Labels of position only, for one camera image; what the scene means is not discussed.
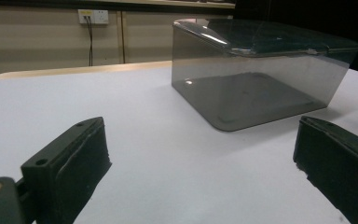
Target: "transparent plastic box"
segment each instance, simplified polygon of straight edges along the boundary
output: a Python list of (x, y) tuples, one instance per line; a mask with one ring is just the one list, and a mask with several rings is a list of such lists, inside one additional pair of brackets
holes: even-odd
[(172, 86), (216, 129), (327, 107), (358, 43), (266, 21), (173, 23)]

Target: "box lid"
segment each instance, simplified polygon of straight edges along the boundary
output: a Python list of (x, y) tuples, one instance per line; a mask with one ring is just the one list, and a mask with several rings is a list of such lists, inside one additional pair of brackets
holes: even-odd
[(173, 27), (245, 57), (358, 51), (352, 40), (277, 22), (188, 19), (175, 21)]

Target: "screw hole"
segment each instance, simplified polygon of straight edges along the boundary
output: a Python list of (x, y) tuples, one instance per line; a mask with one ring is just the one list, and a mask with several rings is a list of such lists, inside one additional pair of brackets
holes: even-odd
[(48, 162), (48, 160), (46, 160), (46, 159), (39, 160), (39, 161), (36, 162), (36, 165), (43, 165), (43, 164), (45, 164), (46, 162)]

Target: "wall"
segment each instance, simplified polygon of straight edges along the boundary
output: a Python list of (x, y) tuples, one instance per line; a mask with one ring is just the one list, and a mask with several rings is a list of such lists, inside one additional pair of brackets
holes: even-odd
[[(94, 65), (172, 59), (172, 23), (227, 16), (109, 11), (93, 27)], [(77, 10), (0, 7), (0, 74), (89, 65), (90, 38)]]
[[(109, 25), (93, 27), (94, 65), (119, 63), (116, 12)], [(0, 74), (89, 65), (87, 26), (77, 10), (0, 7)]]

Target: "electrical outlet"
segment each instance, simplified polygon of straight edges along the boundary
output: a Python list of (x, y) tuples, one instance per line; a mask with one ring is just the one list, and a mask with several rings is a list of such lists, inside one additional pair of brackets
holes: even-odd
[(91, 23), (94, 23), (94, 12), (93, 12), (93, 10), (79, 9), (78, 14), (79, 14), (79, 22), (80, 22), (80, 24), (87, 24), (87, 21), (86, 21), (85, 17), (89, 17), (90, 20), (91, 20)]
[(94, 10), (95, 24), (108, 24), (109, 16), (107, 10)]
[(85, 17), (89, 17), (92, 24), (108, 24), (109, 17), (107, 10), (79, 9), (80, 24), (87, 24)]

